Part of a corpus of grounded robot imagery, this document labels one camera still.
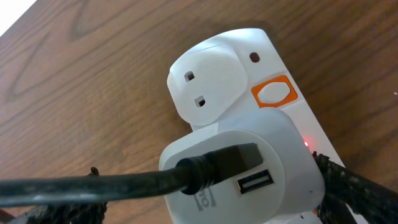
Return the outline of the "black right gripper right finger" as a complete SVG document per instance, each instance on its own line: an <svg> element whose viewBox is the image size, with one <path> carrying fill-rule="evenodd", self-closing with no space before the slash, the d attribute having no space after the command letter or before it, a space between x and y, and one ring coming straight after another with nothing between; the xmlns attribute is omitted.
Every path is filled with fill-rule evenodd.
<svg viewBox="0 0 398 224"><path fill-rule="evenodd" d="M338 165L323 154L312 153L325 182L325 196L314 213L322 223L397 223L397 192Z"/></svg>

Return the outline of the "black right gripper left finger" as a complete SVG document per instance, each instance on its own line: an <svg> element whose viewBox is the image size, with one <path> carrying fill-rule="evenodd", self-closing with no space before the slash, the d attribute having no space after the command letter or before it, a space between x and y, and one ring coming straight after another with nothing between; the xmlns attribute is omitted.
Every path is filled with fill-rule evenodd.
<svg viewBox="0 0 398 224"><path fill-rule="evenodd" d="M102 224L107 202L89 204L36 205L9 223L22 224Z"/></svg>

